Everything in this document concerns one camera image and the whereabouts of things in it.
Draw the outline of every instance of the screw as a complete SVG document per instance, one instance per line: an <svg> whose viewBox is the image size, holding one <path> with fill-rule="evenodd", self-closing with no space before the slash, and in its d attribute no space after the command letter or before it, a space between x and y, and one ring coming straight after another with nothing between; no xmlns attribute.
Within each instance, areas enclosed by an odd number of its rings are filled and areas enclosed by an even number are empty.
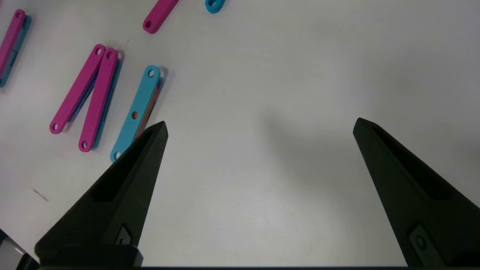
<svg viewBox="0 0 480 270"><path fill-rule="evenodd" d="M427 243L425 243L425 239L423 239L423 237L421 236L417 236L416 240L417 240L417 246L419 247L419 249L425 250L425 248L427 247Z"/></svg>

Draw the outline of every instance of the scratch mark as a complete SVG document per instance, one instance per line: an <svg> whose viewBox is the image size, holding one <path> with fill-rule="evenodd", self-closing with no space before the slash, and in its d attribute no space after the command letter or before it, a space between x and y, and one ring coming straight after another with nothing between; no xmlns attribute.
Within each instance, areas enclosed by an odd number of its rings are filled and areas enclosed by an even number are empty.
<svg viewBox="0 0 480 270"><path fill-rule="evenodd" d="M44 199L46 202L48 202L48 199L43 196L40 192L38 192L36 189L32 188L33 192L37 193L40 197L42 197L42 199Z"/></svg>

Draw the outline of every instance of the magenta plastic bar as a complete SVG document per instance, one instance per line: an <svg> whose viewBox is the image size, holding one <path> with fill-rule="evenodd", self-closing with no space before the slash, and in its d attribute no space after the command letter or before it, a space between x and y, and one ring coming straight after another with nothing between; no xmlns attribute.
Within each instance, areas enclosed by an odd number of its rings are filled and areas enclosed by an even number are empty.
<svg viewBox="0 0 480 270"><path fill-rule="evenodd" d="M26 15L25 11L23 10L17 10L15 11L15 14L13 14L10 26L8 26L7 33L5 34L3 42L0 46L0 76L5 70L12 49L15 46L15 42L22 32L22 25L24 24L25 18Z"/></svg>
<svg viewBox="0 0 480 270"><path fill-rule="evenodd" d="M95 45L90 53L90 56L85 62L84 67L78 74L77 79L60 105L57 114L55 114L55 117L53 117L53 120L50 123L50 132L53 134L59 134L62 132L63 128L72 117L73 113L77 109L77 106L85 95L85 92L88 90L90 83L94 79L100 67L104 53L105 46L102 44Z"/></svg>
<svg viewBox="0 0 480 270"><path fill-rule="evenodd" d="M102 123L103 110L110 91L115 67L117 66L118 56L119 54L115 49L108 49L103 55L92 91L92 100L88 106L84 128L78 142L78 148L82 152L88 152L94 146L98 129Z"/></svg>
<svg viewBox="0 0 480 270"><path fill-rule="evenodd" d="M155 34L179 0L158 0L144 21L144 30Z"/></svg>

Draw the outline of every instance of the white table surface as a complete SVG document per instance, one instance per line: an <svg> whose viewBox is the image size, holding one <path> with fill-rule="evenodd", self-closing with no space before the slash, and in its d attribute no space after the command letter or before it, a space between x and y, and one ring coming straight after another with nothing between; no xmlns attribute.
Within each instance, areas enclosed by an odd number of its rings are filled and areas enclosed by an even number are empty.
<svg viewBox="0 0 480 270"><path fill-rule="evenodd" d="M480 205L480 1L1 0L33 18L0 93L0 228L37 240L109 167L149 64L169 139L144 265L405 265L352 135L380 124ZM97 43L125 52L100 146L48 125ZM34 189L48 201L39 196Z"/></svg>

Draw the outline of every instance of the teal plastic piece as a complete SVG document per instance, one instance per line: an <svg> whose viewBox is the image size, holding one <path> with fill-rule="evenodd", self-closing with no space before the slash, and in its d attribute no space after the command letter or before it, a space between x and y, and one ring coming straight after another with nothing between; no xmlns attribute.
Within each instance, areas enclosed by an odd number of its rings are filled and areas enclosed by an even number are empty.
<svg viewBox="0 0 480 270"><path fill-rule="evenodd" d="M208 12L215 14L222 9L224 3L225 0L205 0L205 7Z"/></svg>
<svg viewBox="0 0 480 270"><path fill-rule="evenodd" d="M127 118L120 130L117 142L110 153L110 160L112 162L115 162L115 160L127 150L130 144L135 140L140 128L142 128L144 118L146 117L148 119L149 115L147 114L151 112L148 110L148 107L154 97L157 87L158 91L160 91L162 87L160 69L157 66L149 65L144 71L142 80L138 86L137 94L130 107L130 111L128 112Z"/></svg>
<svg viewBox="0 0 480 270"><path fill-rule="evenodd" d="M3 70L3 74L0 76L0 88L5 87L5 85L7 84L8 76L10 76L13 63L15 63L18 52L20 51L20 48L24 43L25 36L27 35L28 29L30 28L30 24L32 24L32 18L30 16L25 16L25 23L22 25L22 33L18 36L18 39L15 42L15 46L13 47L10 54L10 58L8 59L8 64Z"/></svg>

